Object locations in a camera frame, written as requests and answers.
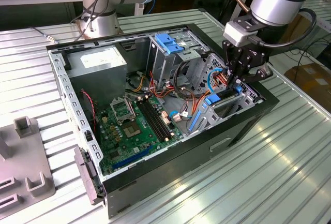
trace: cardboard box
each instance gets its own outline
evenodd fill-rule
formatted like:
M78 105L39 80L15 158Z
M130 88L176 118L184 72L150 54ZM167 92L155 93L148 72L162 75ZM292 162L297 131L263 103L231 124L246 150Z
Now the cardboard box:
M296 66L284 75L294 80ZM301 65L295 84L331 113L331 75L318 64Z

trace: red cable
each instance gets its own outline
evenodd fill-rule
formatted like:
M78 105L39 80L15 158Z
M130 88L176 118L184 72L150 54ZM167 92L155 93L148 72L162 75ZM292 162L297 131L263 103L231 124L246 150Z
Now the red cable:
M92 106L92 112L93 112L94 133L95 133L97 123L96 123L95 110L94 110L94 104L93 104L92 98L91 98L91 96L89 96L89 94L86 93L85 91L82 90L81 92L82 92L85 96L87 96L87 98L89 99L89 102L91 103L91 106Z

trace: blue plastic clip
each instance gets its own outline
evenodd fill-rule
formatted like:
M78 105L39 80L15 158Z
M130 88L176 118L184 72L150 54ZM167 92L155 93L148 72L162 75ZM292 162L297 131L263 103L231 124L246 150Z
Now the blue plastic clip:
M213 94L213 95L209 95L205 98L205 102L208 104L208 105L212 105L213 103L216 103L218 101L220 101L221 98L219 98L218 95L216 94Z
M240 93L241 91L243 91L243 88L239 85L235 86L234 88L238 93Z
M184 51L184 48L180 47L175 42L175 39L171 38L169 34L157 34L155 35L155 38L168 54L174 54Z

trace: yellow wire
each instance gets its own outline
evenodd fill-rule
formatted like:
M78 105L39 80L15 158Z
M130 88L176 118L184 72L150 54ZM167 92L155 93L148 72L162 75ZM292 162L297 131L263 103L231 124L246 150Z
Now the yellow wire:
M133 89L132 91L134 91L134 92L138 92L139 90L141 90L141 87L143 86L143 80L144 80L144 78L146 78L146 77L145 77L145 76L142 76L142 77L141 77L141 79L140 79L140 84L139 84L138 88Z

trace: ram slot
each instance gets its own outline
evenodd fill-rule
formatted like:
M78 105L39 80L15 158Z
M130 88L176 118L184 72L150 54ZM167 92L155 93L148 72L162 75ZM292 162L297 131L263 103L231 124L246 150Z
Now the ram slot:
M140 101L137 105L160 142L171 138L169 130L147 100Z

